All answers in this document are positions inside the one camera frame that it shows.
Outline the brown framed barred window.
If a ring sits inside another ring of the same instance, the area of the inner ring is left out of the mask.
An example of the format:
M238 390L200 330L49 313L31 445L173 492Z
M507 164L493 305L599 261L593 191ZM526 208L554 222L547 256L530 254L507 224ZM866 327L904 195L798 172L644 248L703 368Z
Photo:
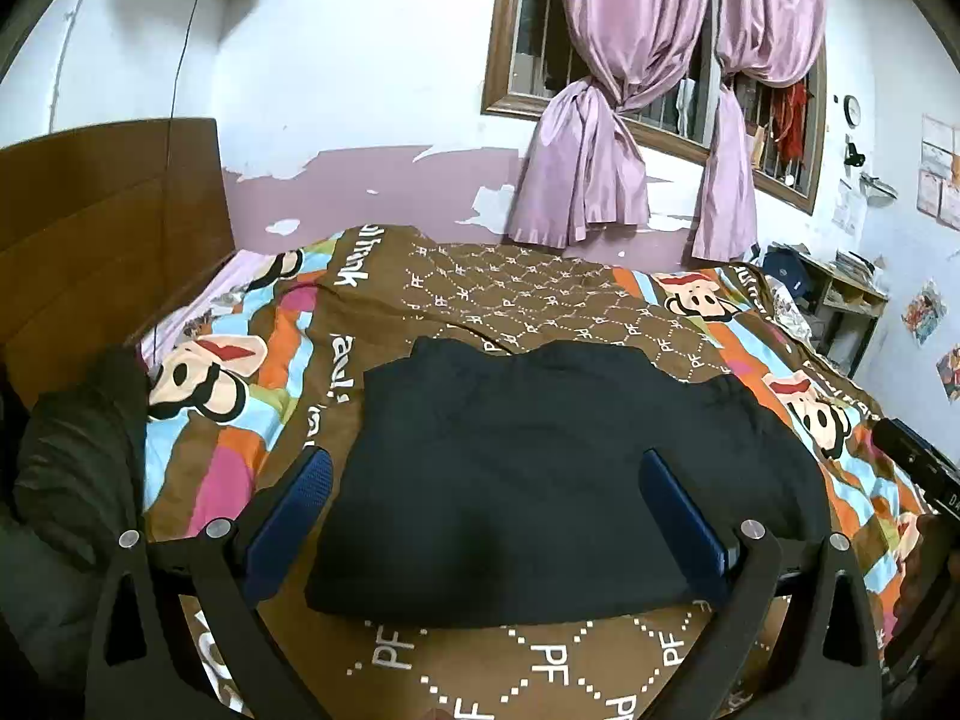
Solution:
M672 89L701 25L719 18L722 78L802 82L822 50L825 0L556 0L586 71L550 99L517 187L509 235L563 247L593 224L647 220L646 171L625 115Z

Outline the colourful monkey print bedspread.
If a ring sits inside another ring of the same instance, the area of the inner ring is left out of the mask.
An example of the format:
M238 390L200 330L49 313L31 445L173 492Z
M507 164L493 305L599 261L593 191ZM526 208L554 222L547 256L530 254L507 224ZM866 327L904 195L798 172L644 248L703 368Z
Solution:
M739 405L765 406L822 473L833 522L864 571L878 639L890 639L918 494L874 447L875 400L789 330L748 265L648 275L379 224L275 257L236 255L194 304L143 337L156 379L149 538L190 536L237 514L311 445L345 460L366 372L407 356L421 337L490 355L551 341L644 353L623 385L576 397L576 418L613 416L666 380L685 392L712 383ZM404 628L309 610L309 569L300 557L262 617L337 718L635 718L709 616L693 601L555 626Z

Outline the brown wooden headboard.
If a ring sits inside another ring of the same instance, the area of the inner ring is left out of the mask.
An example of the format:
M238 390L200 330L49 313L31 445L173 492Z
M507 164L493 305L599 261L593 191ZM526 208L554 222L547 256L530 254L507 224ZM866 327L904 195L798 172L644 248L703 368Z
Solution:
M2 359L25 405L138 340L235 250L210 119L93 125L2 153Z

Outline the red hanging clothes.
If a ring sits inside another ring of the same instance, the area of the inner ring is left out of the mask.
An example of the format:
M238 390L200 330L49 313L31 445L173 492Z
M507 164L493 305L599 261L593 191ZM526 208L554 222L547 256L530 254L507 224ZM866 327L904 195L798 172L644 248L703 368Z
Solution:
M804 160L805 119L811 93L804 82L773 89L771 121L776 149L783 163Z

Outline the black puffer jacket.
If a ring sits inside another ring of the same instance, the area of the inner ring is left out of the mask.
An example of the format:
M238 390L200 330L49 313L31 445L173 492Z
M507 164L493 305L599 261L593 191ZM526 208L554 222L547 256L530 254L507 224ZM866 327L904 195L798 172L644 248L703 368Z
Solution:
M638 486L646 450L736 520L830 531L811 452L735 377L683 383L607 344L493 356L422 338L364 378L306 603L436 629L682 603L690 587Z

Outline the round wall clock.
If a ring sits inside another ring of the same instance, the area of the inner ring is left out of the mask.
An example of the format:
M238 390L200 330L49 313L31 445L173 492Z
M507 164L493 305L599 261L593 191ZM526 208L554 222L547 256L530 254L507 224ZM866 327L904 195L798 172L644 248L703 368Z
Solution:
M859 99L854 94L846 94L843 99L844 120L848 127L856 128L861 125L862 112Z

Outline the wooden side shelf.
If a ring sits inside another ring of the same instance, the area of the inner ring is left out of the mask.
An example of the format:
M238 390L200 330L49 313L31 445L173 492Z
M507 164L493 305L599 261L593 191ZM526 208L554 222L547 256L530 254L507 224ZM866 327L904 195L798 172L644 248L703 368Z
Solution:
M870 284L856 280L834 263L823 263L795 247L778 245L804 277L789 277L794 302L812 330L817 353L832 361L845 376L854 377L874 338L889 298Z

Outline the dark green jacket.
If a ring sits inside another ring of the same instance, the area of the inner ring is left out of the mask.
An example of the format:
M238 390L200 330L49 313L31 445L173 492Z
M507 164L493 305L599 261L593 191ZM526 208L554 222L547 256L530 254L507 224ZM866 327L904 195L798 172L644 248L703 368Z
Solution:
M26 421L2 494L2 621L41 681L85 685L117 539L143 527L148 377L130 346L104 351Z

